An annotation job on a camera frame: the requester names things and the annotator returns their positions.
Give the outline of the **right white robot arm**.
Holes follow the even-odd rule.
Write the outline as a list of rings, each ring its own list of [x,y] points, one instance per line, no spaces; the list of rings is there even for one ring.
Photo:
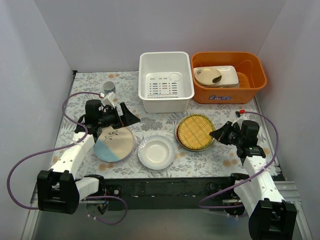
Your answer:
[[[252,120],[228,121],[210,133],[224,145],[236,146],[236,154],[248,178],[226,186],[227,195],[240,198],[249,215],[248,229],[253,240],[290,240],[293,237],[297,209],[286,202],[267,170],[264,150],[258,146],[260,126]]]

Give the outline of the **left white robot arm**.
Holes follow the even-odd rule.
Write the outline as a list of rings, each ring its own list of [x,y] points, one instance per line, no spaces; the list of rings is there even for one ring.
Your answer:
[[[73,145],[48,170],[37,175],[37,200],[41,211],[73,214],[79,202],[89,196],[101,200],[106,196],[104,178],[92,174],[76,180],[80,164],[94,147],[102,130],[112,127],[117,130],[139,123],[141,120],[129,111],[125,103],[120,104],[122,115],[116,107],[103,107],[98,99],[85,103],[85,114],[77,121]]]

